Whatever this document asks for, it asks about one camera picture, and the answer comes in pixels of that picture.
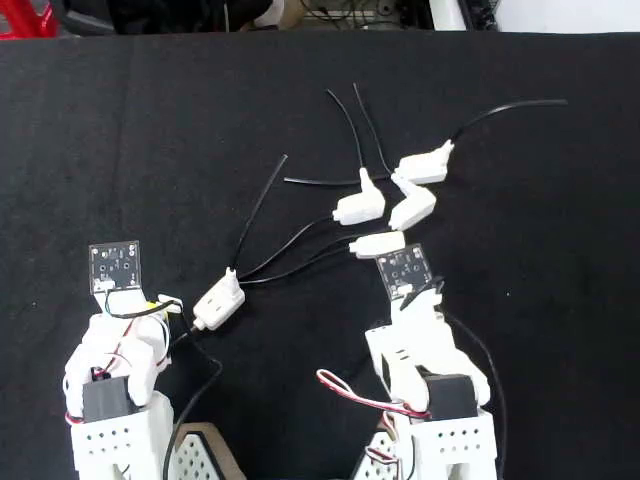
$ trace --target white wall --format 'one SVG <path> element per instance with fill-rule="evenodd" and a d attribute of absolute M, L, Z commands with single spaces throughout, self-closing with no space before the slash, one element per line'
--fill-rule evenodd
<path fill-rule="evenodd" d="M 503 32 L 638 32 L 640 0 L 502 0 L 496 20 Z"/>

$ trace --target white wire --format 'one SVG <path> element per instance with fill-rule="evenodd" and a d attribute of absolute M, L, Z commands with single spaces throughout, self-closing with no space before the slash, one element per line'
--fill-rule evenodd
<path fill-rule="evenodd" d="M 227 6 L 226 0 L 222 5 L 222 8 L 224 9 L 224 28 L 227 33 L 229 33 L 229 7 Z"/>
<path fill-rule="evenodd" d="M 149 315 L 156 323 L 159 323 L 162 327 L 163 336 L 164 336 L 164 351 L 162 352 L 162 356 L 160 357 L 159 362 L 167 358 L 169 354 L 169 345 L 171 343 L 171 333 L 169 332 L 169 325 L 164 321 L 164 314 L 161 314 L 162 317 L 158 317 L 156 314 Z"/>

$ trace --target red object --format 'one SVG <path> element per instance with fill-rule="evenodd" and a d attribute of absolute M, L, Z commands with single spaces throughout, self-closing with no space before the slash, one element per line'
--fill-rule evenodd
<path fill-rule="evenodd" d="M 55 37 L 58 23 L 51 5 L 38 15 L 30 0 L 0 0 L 0 15 L 9 22 L 11 31 L 0 33 L 0 40 Z"/>

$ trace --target white connector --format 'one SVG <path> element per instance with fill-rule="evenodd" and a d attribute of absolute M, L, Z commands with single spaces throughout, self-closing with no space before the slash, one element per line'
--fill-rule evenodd
<path fill-rule="evenodd" d="M 244 291 L 240 288 L 235 270 L 227 271 L 216 284 L 193 307 L 196 319 L 193 324 L 199 329 L 215 330 L 222 325 L 244 303 Z"/>
<path fill-rule="evenodd" d="M 441 182 L 447 176 L 447 164 L 453 147 L 451 140 L 447 140 L 430 152 L 403 157 L 396 172 L 417 185 Z"/>
<path fill-rule="evenodd" d="M 369 178 L 366 168 L 360 169 L 362 192 L 338 200 L 333 219 L 340 225 L 354 225 L 382 217 L 384 196 Z"/>
<path fill-rule="evenodd" d="M 414 185 L 406 178 L 394 173 L 391 180 L 407 198 L 391 210 L 389 226 L 393 230 L 406 230 L 425 218 L 436 205 L 436 197 L 425 187 Z"/>
<path fill-rule="evenodd" d="M 349 251 L 357 258 L 373 258 L 405 247 L 404 233 L 374 233 L 349 244 Z"/>

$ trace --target red wire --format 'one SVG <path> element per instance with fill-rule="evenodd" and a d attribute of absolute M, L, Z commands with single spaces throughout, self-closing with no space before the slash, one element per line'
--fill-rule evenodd
<path fill-rule="evenodd" d="M 127 335 L 129 335 L 129 332 L 131 331 L 131 327 L 133 326 L 134 320 L 135 320 L 135 318 L 131 319 L 131 321 L 129 322 L 129 325 L 127 326 L 127 329 L 122 334 L 122 338 L 124 338 Z M 117 353 L 120 353 L 120 342 L 118 342 L 118 346 L 116 347 L 116 349 L 114 350 L 113 353 L 114 353 L 114 355 L 117 354 Z M 113 362 L 115 362 L 115 361 L 116 361 L 116 357 L 111 357 L 111 360 L 109 360 L 109 363 L 105 367 L 104 371 L 105 372 L 109 371 L 109 368 L 111 368 L 111 366 L 113 365 Z"/>
<path fill-rule="evenodd" d="M 332 378 L 336 383 L 342 384 L 343 387 L 339 388 L 333 383 L 329 382 L 326 378 L 324 378 L 325 375 Z M 366 398 L 359 397 L 355 393 L 351 392 L 351 387 L 349 387 L 349 385 L 347 385 L 347 383 L 345 383 L 344 380 L 341 380 L 334 373 L 329 372 L 328 370 L 323 370 L 323 371 L 319 370 L 318 372 L 316 372 L 316 377 L 318 377 L 318 380 L 320 381 L 320 383 L 322 383 L 325 387 L 329 388 L 329 390 L 334 391 L 341 397 L 348 398 L 349 400 L 352 400 L 357 403 L 361 403 L 362 405 L 366 405 L 372 408 L 377 408 L 379 410 L 386 410 L 389 412 L 400 413 L 402 415 L 407 415 L 409 417 L 415 417 L 415 418 L 428 418 L 431 416 L 431 413 L 429 412 L 416 412 L 411 410 L 410 408 L 408 408 L 406 403 L 403 404 L 404 408 L 398 408 L 398 407 L 394 407 L 390 403 L 378 402 L 375 400 L 367 400 Z"/>
<path fill-rule="evenodd" d="M 81 423 L 84 423 L 84 420 L 82 418 L 72 417 L 69 414 L 69 412 L 65 412 L 64 418 L 65 418 L 65 420 L 67 420 L 67 422 L 73 423 L 74 425 L 80 425 Z"/>

